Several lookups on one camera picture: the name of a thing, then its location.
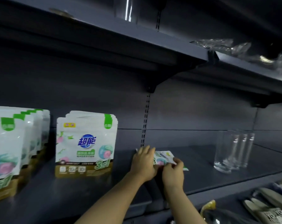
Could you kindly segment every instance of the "brand logo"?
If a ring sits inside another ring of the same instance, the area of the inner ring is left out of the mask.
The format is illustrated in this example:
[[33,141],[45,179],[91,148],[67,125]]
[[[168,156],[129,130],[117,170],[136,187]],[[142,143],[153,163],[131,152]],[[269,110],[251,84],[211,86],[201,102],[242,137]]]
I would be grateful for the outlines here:
[[95,144],[96,137],[94,137],[91,134],[85,134],[79,139],[78,145],[81,146],[82,148],[92,148]]

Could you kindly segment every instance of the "small package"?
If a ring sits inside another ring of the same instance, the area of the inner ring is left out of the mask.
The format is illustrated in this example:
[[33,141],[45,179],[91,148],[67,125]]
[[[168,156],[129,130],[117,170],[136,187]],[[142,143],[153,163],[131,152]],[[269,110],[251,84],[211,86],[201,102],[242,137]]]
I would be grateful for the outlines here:
[[24,155],[24,134],[22,119],[1,117],[0,114],[0,200],[16,194]]
[[166,165],[167,163],[176,164],[173,161],[174,155],[170,151],[155,151],[154,153],[154,165]]
[[118,121],[109,114],[86,113],[57,119],[55,175],[98,176],[111,172]]

